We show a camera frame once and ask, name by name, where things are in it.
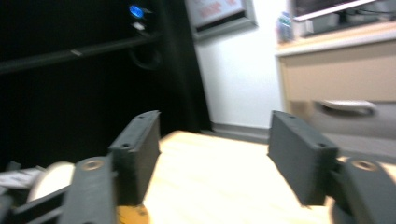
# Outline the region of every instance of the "framed picture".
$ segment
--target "framed picture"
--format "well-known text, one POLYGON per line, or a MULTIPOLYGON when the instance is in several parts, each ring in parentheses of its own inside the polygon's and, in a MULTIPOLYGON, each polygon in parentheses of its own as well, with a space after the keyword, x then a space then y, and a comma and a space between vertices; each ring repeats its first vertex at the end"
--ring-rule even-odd
POLYGON ((196 40, 256 25, 252 0, 185 0, 196 40))

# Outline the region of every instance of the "white wall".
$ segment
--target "white wall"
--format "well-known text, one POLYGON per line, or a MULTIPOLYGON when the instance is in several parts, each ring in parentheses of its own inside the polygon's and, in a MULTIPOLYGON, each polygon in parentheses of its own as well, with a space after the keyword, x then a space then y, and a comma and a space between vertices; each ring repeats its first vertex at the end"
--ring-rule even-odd
POLYGON ((253 0, 258 27, 196 43, 212 122, 270 127, 283 110, 276 68, 276 19, 286 1, 253 0))

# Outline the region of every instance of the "black curtain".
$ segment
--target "black curtain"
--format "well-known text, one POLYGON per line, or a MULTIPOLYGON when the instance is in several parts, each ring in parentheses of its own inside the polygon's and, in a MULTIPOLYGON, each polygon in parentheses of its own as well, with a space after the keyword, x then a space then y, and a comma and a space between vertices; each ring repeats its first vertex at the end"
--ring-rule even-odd
MULTIPOLYGON (((138 36, 130 1, 3 1, 1 63, 138 36)), ((136 115, 160 110, 162 135, 210 129, 184 1, 137 3, 154 12, 157 41, 0 76, 1 165, 48 166, 106 155, 136 115), (147 69, 134 59, 157 66, 147 69)))

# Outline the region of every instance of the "wooden surface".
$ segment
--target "wooden surface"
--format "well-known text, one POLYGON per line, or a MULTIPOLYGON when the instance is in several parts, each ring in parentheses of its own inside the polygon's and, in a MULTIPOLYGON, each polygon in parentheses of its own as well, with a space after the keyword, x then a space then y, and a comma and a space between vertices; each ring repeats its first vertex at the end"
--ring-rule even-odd
POLYGON ((334 31, 323 35, 298 38, 277 47, 276 56, 284 57, 327 49, 340 49, 383 42, 396 38, 396 21, 384 21, 334 31))
POLYGON ((329 208, 303 208, 267 145, 175 132, 144 202, 150 223, 331 223, 329 208))

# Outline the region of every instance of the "wooden board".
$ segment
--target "wooden board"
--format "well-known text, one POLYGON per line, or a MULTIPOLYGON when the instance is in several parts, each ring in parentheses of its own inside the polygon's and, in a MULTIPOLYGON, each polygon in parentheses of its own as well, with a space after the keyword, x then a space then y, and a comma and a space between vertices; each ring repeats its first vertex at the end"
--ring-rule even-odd
POLYGON ((329 207, 300 206, 267 145, 175 132, 161 149, 150 223, 331 223, 329 207))

